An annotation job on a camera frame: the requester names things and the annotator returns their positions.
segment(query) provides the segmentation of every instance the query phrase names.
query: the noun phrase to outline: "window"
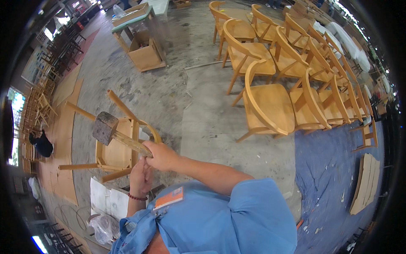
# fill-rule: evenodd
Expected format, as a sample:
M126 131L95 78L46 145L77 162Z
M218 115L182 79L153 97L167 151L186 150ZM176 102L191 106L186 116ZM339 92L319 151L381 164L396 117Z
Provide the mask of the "window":
M11 100L11 108L13 109L14 118L14 140L13 149L11 151L12 157L9 159L9 164L18 167L18 127L20 125L21 112L23 110L25 97L12 87L10 87L7 97Z

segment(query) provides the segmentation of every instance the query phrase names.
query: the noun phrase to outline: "chair seat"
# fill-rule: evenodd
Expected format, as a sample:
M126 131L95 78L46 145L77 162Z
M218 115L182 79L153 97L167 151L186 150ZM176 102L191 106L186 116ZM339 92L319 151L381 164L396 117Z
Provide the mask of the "chair seat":
M307 58L307 54L303 54L302 59L306 60L306 58ZM319 71L325 69L324 66L320 63L320 61L316 57L313 57L313 59L309 63L309 68L311 68L311 71L309 72L310 76L312 76L316 72L319 72ZM318 80L318 81L322 81L322 82L328 82L328 81L331 80L333 75L334 74L331 73L331 72L327 73L327 71L324 71L324 72L314 76L313 80Z
M271 54L266 49L266 47L262 43L254 42L254 43L244 43L243 46L247 48L252 53L258 54L262 56L263 59L267 60L266 64L260 66L257 70L255 70L256 75L274 75L276 73L275 63L272 59ZM233 69L237 69L240 62L244 59L245 54L241 53L240 51L236 50L233 47L228 47L229 56L231 59L231 65ZM240 73L244 74L248 66L253 62L258 61L253 57L248 57L247 60L244 62L244 65L240 69Z
M284 50L281 50L281 54L279 56L279 61L276 61L275 59L275 52L276 52L276 47L273 47L270 49L270 53L275 60L276 67L278 68L278 71L282 71L285 69L287 66L291 65L292 63L296 62L295 59L293 59L289 54L287 54ZM306 72L307 67L302 65L301 63L296 63L293 67L291 67L289 70L285 72L285 76L290 76L290 77L297 77L301 78Z
M258 39L263 35L264 31L269 26L268 23L257 23L257 29L255 29L255 24L251 24L252 28L254 29L255 33L257 34ZM268 29L264 37L262 38L265 41L272 42L275 39L276 34L276 26L272 26Z
M325 99L327 99L331 94L333 93L333 91L331 90L323 90L319 93L319 97L321 101L324 101ZM332 103L330 106L328 106L325 110L324 110L324 115L326 116L326 119L335 119L335 118L343 118L343 115L340 113L340 110L338 110L337 104L334 102ZM338 124L338 125L342 125L344 123L343 120L340 121L335 121L335 122L329 122L329 124Z
M319 94L314 88L311 88L311 91L313 93L313 96L316 100L316 103L318 107L321 109L322 112L324 112L324 115L329 115L332 116L333 114L330 113L330 107L324 109L322 105L322 101L319 97ZM295 117L296 117L296 123L299 125L302 124L309 124L309 123L319 123L319 121L314 117L313 113L310 111L310 108L307 104L305 104L299 111L296 109L295 103L299 99L299 97L302 95L303 89L302 88L296 88L290 91L290 98L292 100L293 104L293 110L295 112ZM302 129L304 130L317 130L317 129L324 129L323 125L315 125L315 126L308 126L308 127L303 127Z
M262 112L278 126L278 128L291 133L295 129L295 114L292 102L281 84L252 86L251 93ZM243 93L245 113L248 129L266 127L252 112L248 104L246 92ZM273 130L258 132L258 134L277 134Z
M221 36L223 33L223 25L226 20L220 20L219 22L216 23L217 31L218 34ZM252 40L254 39L255 36L255 31L254 29L250 26L248 22L243 22L240 24L237 24L234 27L234 38L236 39L247 39L247 40Z

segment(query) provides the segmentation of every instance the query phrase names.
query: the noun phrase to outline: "wooden box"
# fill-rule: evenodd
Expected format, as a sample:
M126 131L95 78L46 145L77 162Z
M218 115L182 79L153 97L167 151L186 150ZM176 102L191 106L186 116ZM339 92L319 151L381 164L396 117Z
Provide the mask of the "wooden box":
M143 44L143 47L140 48L139 36L134 36L128 50L128 56L141 72L166 66L165 62L160 56L161 51L159 51L157 48L155 40L153 38L149 38L148 42L148 46Z
M175 1L173 1L173 3L176 5L177 9L183 8L183 7L188 7L188 6L192 5L192 3L187 0L175 0Z
M128 20L145 15L147 13L148 8L149 8L148 3L143 3L143 4L139 4L137 6L131 7L129 9L125 10L127 15L122 17L121 19L117 19L117 20L113 21L113 25L118 26L124 22L127 22Z

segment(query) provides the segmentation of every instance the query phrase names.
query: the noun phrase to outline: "wooden plank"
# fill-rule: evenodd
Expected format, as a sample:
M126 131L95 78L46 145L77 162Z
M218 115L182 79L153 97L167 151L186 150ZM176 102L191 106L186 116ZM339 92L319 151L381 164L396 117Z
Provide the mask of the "wooden plank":
M364 198L368 187L369 175L371 171L371 161L372 155L365 154L364 164L363 164L363 173L361 179L361 186L358 192L357 199L354 202L352 209L350 210L351 214L357 214L363 208Z
M374 174L374 181L372 182L372 190L371 190L371 195L368 199L367 205L372 203L372 201L375 198L376 190L378 188L378 181L379 181L379 175L380 175L380 161L376 161L375 163L375 174Z
M368 186L367 186L367 191L365 192L363 207L367 206L368 199L371 196L372 182L374 181L374 176L375 176L375 163L376 163L376 159L373 156L371 156L371 168L369 171Z
M357 183L356 183L355 194L354 194L354 198L352 199L350 210L352 210L352 207L354 206L355 200L358 197L359 188L361 186L361 178L362 178L362 172L363 172L363 167L364 167L364 156L365 156L365 154L362 155L360 163L359 163L358 180L357 180Z

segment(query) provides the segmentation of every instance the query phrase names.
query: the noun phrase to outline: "curved chair backrest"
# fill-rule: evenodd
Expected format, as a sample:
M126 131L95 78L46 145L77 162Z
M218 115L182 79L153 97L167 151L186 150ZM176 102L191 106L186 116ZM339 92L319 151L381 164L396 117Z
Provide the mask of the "curved chair backrest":
M327 119L325 115L322 113L321 109L319 108L316 99L314 98L313 92L310 87L309 82L309 72L311 68L307 68L306 73L302 78L302 88L304 98L306 99L306 104L309 106L309 109L313 116L319 121L319 123L327 129L331 129L331 125L327 123Z
M333 53L333 50L331 48L327 49L328 50L328 58L330 59L330 66L331 67L336 67L338 70L338 74L340 74L341 77L344 77L345 79L348 79L347 73L344 70L344 68L341 66L340 62L338 61L337 57Z
M222 13L220 11L220 5L225 4L225 3L226 2L220 2L220 1L213 1L213 2L209 3L210 11L213 14L214 19L216 20L216 22L218 22L219 19L222 19L222 20L229 20L230 19L230 17L227 14Z
M279 61L279 57L280 57L281 49L282 49L289 56L291 56L293 59L295 59L297 62L300 62L301 64L303 64L306 67L309 66L309 64L306 63L306 61L304 61L303 58L299 55L299 53L289 45L289 43L287 42L285 36L282 35L282 27L281 26L276 27L275 40L272 43L270 48L273 48L274 45L276 45L275 58L276 58L277 62Z
M351 123L350 120L350 116L348 115L348 112L346 110L346 107L344 106L344 102L343 99L340 96L340 91L338 91L338 86L337 86L337 80L336 80L336 75L334 75L331 78L331 82L330 82L330 86L331 86L331 91L333 94L333 98L334 98L334 102L338 108L338 111L340 111L343 119L347 122L347 123Z
M254 99L254 96L251 92L251 82L255 75L255 70L266 63L266 60L253 61L245 73L245 91L247 94L247 100L251 111L254 115L263 123L267 128L273 130L282 135L288 135L289 133L285 130L280 129L269 117L260 109L257 102Z
M289 36L289 31L290 31L290 28L291 28L291 27L292 27L294 30L296 30L296 31L298 31L299 33L301 33L302 35L304 35L304 36L309 36L309 35L306 33L306 30L304 30L298 23L296 23L296 22L292 19L292 17L290 16L289 13L286 13L286 14L285 14L285 21L286 21L286 23L287 23L287 25L286 25L286 36Z
M306 58L306 62L308 64L310 64L311 60L313 57L315 57L324 68L326 68L327 72L333 72L333 70L331 69L330 65L328 64L328 62L324 59L324 57L322 56L322 54L319 52L319 50L317 50L316 46L314 45L314 43L312 42L312 40L307 40L307 45L310 48L310 53L307 54L307 58Z
M368 112L369 110L367 110L367 105L365 103L365 97L363 96L364 93L361 92L361 87L358 84L355 86L355 90L356 90L356 93L358 96L357 103L359 106L361 106L362 110L364 110L365 115L367 117L369 117L370 114L374 115L372 112Z
M258 9L260 9L260 8L262 8L262 6L260 6L260 5L257 5L257 4L251 5L251 12L253 13L254 18L260 19L267 24L270 24L273 26L278 26L278 24L274 23L270 17L260 13L258 11Z
M307 27L307 34L310 35L312 38L316 39L322 46L327 45L326 40L323 38L319 32L313 28L311 24Z
M330 44L336 51L338 51L341 55L343 55L340 48L337 46L337 44L335 44L335 42L333 41L333 39L331 39L331 37L328 35L327 32L324 33L324 37L326 38L326 42L328 44Z
M260 55L249 51L241 42L237 41L237 39L235 39L232 36L234 27L242 22L243 22L242 20L234 20L234 19L227 20L223 25L224 37L226 38L229 47L235 48L236 50L240 51L246 56L250 56L260 60L261 59Z
M354 110L355 115L358 118L358 120L360 120L362 122L362 114L361 114L361 111L359 110L359 105L358 105L357 99L355 97L355 93L354 93L354 89L352 88L352 84L349 83L347 85L347 88L348 88L348 96L350 97L352 109Z
M356 80L356 76L354 74L354 72L352 71L350 65L348 64L346 57L344 55L341 55L340 57L341 62L343 62L343 69L346 70L351 78L354 80L354 82L358 85L358 81Z

